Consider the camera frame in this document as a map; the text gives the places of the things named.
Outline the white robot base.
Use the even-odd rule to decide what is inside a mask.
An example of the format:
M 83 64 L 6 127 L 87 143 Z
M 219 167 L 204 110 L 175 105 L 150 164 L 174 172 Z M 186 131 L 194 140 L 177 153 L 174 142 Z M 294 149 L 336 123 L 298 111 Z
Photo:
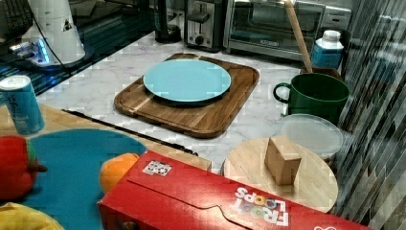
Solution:
M 28 0 L 33 25 L 13 46 L 18 56 L 39 67 L 72 64 L 85 57 L 68 0 Z

